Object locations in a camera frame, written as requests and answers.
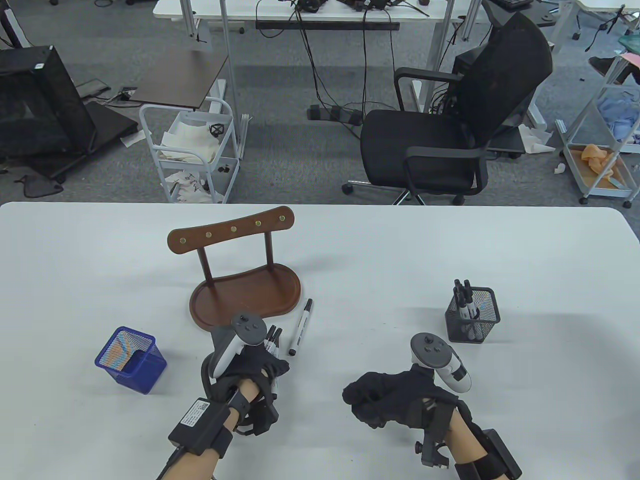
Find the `person's left hand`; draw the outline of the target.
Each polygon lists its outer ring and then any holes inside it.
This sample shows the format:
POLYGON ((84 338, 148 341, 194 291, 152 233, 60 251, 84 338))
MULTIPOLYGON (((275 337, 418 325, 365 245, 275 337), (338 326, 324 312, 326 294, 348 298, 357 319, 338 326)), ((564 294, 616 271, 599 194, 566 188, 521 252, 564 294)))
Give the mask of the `person's left hand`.
POLYGON ((249 380, 258 387, 258 400, 274 402, 272 383, 290 370, 288 361, 277 358, 262 343, 256 346, 245 345, 240 354, 230 349, 226 353, 231 354, 230 361, 222 361, 219 356, 211 354, 206 374, 214 382, 205 387, 206 398, 226 402, 231 398, 232 391, 240 386, 240 381, 249 380))

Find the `person's right hand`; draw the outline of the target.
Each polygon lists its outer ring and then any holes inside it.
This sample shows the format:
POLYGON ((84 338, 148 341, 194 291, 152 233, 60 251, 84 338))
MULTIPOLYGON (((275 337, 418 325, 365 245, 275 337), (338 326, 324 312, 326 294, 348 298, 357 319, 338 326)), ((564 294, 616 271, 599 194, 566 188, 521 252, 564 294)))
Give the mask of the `person's right hand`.
POLYGON ((396 422, 409 429, 428 429, 437 409, 466 405, 434 383, 435 371, 413 364, 398 374, 367 372, 342 391, 352 414, 372 429, 396 422))

